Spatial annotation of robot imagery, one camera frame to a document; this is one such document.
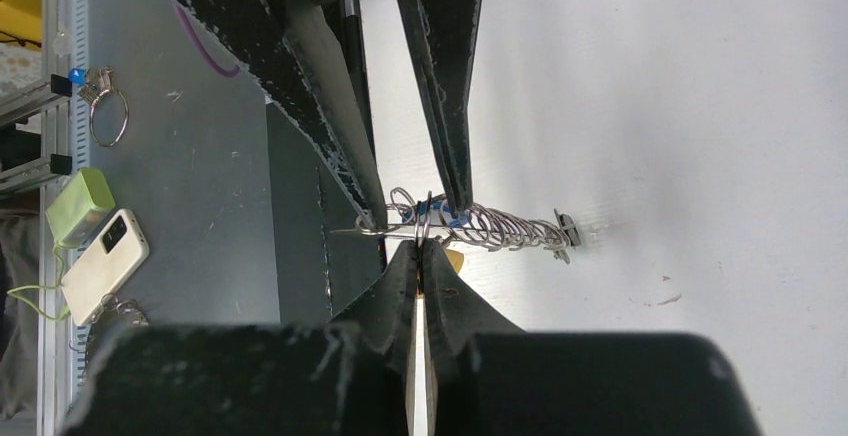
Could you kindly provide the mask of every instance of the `white smartphone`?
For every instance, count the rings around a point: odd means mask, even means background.
[[[62,292],[77,326],[88,324],[107,294],[115,294],[150,254],[135,215],[118,210],[62,278]]]

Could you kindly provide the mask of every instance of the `gray cloth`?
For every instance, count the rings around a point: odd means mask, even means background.
[[[8,286],[38,284],[39,229],[35,215],[0,213],[0,250]],[[37,291],[24,296],[38,302]],[[14,298],[6,298],[3,332],[8,340],[0,359],[0,419],[35,410],[38,385],[38,314]]]

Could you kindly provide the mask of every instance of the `green cable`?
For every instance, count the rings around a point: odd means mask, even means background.
[[[58,243],[53,245],[53,256],[55,256],[56,260],[59,261],[59,271],[58,271],[59,280],[56,282],[55,286],[46,286],[46,285],[43,285],[43,284],[28,284],[28,285],[25,285],[25,286],[18,286],[17,288],[12,288],[12,289],[6,291],[7,295],[9,295],[12,298],[17,299],[18,301],[22,301],[22,302],[28,304],[29,307],[34,309],[35,312],[38,313],[40,316],[42,316],[44,319],[46,319],[48,321],[55,321],[55,322],[64,321],[64,320],[68,319],[68,316],[71,315],[71,310],[70,310],[70,308],[68,308],[68,305],[65,305],[65,307],[62,309],[62,312],[59,314],[59,316],[50,316],[49,314],[45,313],[44,310],[39,308],[38,305],[35,304],[32,300],[30,300],[29,298],[27,298],[25,296],[17,294],[17,293],[20,292],[20,291],[26,291],[26,290],[41,290],[41,289],[55,290],[55,289],[59,289],[59,288],[62,287],[62,277],[65,276],[65,266],[66,266],[66,264],[65,264],[65,259],[62,258],[62,256],[59,254],[59,249],[76,249],[76,248],[69,248],[69,247],[66,247],[66,246],[62,246]]]

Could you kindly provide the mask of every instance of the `silver ring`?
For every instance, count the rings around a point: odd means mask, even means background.
[[[102,101],[103,98],[105,98],[109,94],[115,94],[115,95],[117,95],[118,97],[121,98],[121,101],[123,101],[123,103],[124,103],[124,122],[123,122],[123,124],[121,124],[121,130],[118,132],[118,135],[115,136],[115,139],[113,139],[112,141],[109,141],[109,142],[104,142],[104,141],[101,141],[97,137],[97,133],[94,132],[94,112],[97,110],[97,104],[100,101]],[[95,97],[94,100],[91,102],[91,109],[88,112],[88,131],[91,133],[91,139],[93,139],[94,142],[97,143],[99,146],[102,146],[104,148],[110,148],[110,147],[118,144],[118,141],[121,140],[121,138],[124,136],[124,132],[127,130],[127,122],[129,121],[129,119],[130,119],[130,108],[127,105],[127,98],[124,97],[124,93],[122,93],[120,90],[117,90],[115,88],[106,88],[103,91],[100,91],[100,93],[97,95],[97,97]]]

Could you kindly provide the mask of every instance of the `metal coil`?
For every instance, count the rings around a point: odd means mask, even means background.
[[[390,224],[383,231],[371,231],[363,226],[361,218],[357,218],[356,229],[367,235],[420,241],[428,237],[431,228],[438,228],[447,232],[443,244],[460,242],[489,251],[518,251],[541,246],[566,262],[565,249],[579,244],[579,240],[575,241],[569,235],[569,230],[574,230],[573,225],[568,228],[541,219],[519,218],[478,203],[473,203],[471,208],[459,215],[459,219],[455,219],[443,194],[435,197],[428,194],[426,201],[415,201],[409,192],[398,187],[389,192],[389,200],[391,203],[386,207],[397,212],[401,219],[399,224]],[[431,221],[434,213],[438,214],[438,222]],[[402,228],[413,228],[414,236],[397,234]]]

